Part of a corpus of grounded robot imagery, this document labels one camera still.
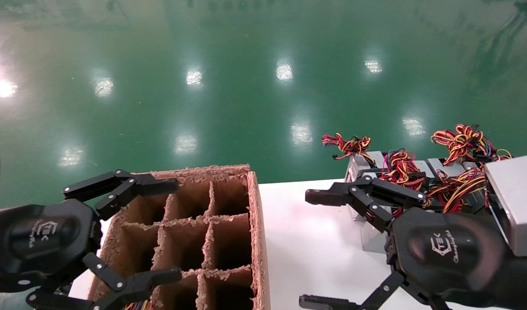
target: wire bundle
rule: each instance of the wire bundle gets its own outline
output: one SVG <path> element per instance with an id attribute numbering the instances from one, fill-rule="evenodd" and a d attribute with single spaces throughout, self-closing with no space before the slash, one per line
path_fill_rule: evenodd
<path id="1" fill-rule="evenodd" d="M 415 154 L 407 152 L 405 149 L 391 150 L 384 156 L 384 165 L 388 172 L 385 172 L 386 167 L 382 167 L 381 180 L 389 181 L 397 185 L 401 185 L 412 190 L 421 190 L 426 177 L 415 177 L 414 175 L 421 171 L 415 165 Z M 427 199 L 424 206 L 430 204 Z M 397 217 L 403 213 L 403 208 L 397 208 L 393 216 Z"/>
<path id="2" fill-rule="evenodd" d="M 366 153 L 366 149 L 370 146 L 370 138 L 364 136 L 361 139 L 357 136 L 353 136 L 351 140 L 344 140 L 339 133 L 336 133 L 336 136 L 323 135 L 321 139 L 325 147 L 329 145 L 336 145 L 338 149 L 344 153 L 343 156 L 333 155 L 332 157 L 335 160 L 343 159 L 345 157 L 350 157 L 352 155 L 361 155 L 365 160 L 371 165 L 371 167 L 376 167 L 374 160 Z"/>
<path id="3" fill-rule="evenodd" d="M 443 205 L 442 213 L 460 212 L 464 204 L 464 196 L 486 188 L 486 175 L 476 167 L 454 178 L 450 178 L 442 170 L 437 170 L 437 176 L 442 185 L 431 187 L 427 196 L 431 198 L 436 195 L 437 200 Z"/>
<path id="4" fill-rule="evenodd" d="M 153 302 L 145 300 L 127 305 L 124 310 L 152 310 Z"/>
<path id="5" fill-rule="evenodd" d="M 449 165 L 458 158 L 476 161 L 474 155 L 483 155 L 491 161 L 500 161 L 512 158 L 506 149 L 495 149 L 482 131 L 477 130 L 477 125 L 468 126 L 457 124 L 455 132 L 451 130 L 439 130 L 431 136 L 433 143 L 447 146 L 449 156 L 445 159 L 444 165 Z"/>

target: robotic hand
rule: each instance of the robotic hand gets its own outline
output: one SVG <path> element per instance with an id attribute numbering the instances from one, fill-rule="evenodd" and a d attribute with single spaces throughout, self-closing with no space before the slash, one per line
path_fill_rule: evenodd
<path id="1" fill-rule="evenodd" d="M 527 257 L 511 251 L 494 217 L 427 212 L 421 207 L 424 198 L 420 192 L 370 177 L 334 183 L 329 190 L 307 190 L 307 202 L 349 204 L 386 232 L 386 263 L 392 274 L 361 305 L 308 295 L 300 296 L 299 305 L 315 310 L 377 310 L 401 287 L 434 310 L 449 310 L 446 301 L 527 310 Z M 408 210 L 393 220 L 380 205 Z"/>
<path id="2" fill-rule="evenodd" d="M 64 188 L 56 205 L 27 205 L 0 210 L 0 292 L 39 288 L 27 304 L 38 310 L 119 310 L 147 300 L 161 284 L 181 280 L 181 270 L 155 270 L 124 280 L 96 256 L 108 220 L 135 197 L 171 194 L 176 179 L 112 171 Z M 87 200 L 106 195 L 94 208 Z M 54 294 L 90 269 L 111 289 L 97 302 Z"/>

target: white table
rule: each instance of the white table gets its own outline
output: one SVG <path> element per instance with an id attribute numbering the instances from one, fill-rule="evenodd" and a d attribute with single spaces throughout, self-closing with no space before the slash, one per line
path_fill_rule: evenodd
<path id="1" fill-rule="evenodd" d="M 307 189 L 328 189 L 338 180 L 261 184 L 272 310 L 299 310 L 303 294 L 345 298 L 361 304 L 390 274 L 384 254 L 362 251 L 361 225 L 348 207 L 313 206 Z M 109 222 L 102 223 L 103 240 Z M 86 299 L 93 274 L 78 277 L 71 297 Z M 470 310 L 449 304 L 453 310 Z M 397 290 L 381 310 L 429 310 Z"/>

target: green floor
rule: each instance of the green floor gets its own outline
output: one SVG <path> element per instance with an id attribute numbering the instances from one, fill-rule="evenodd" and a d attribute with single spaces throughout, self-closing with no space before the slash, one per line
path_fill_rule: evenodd
<path id="1" fill-rule="evenodd" d="M 527 154 L 527 4 L 0 0 L 0 208 L 118 167 L 340 178 L 324 133 L 427 158 L 457 122 Z"/>

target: cardboard box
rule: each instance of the cardboard box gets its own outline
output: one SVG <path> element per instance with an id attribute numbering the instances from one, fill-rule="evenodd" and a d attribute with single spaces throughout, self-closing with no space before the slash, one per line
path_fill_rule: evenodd
<path id="1" fill-rule="evenodd" d="M 248 165 L 151 172 L 177 178 L 179 192 L 137 197 L 110 223 L 101 259 L 122 277 L 180 267 L 157 287 L 155 310 L 269 310 L 262 207 Z M 95 279 L 88 299 L 108 287 Z"/>

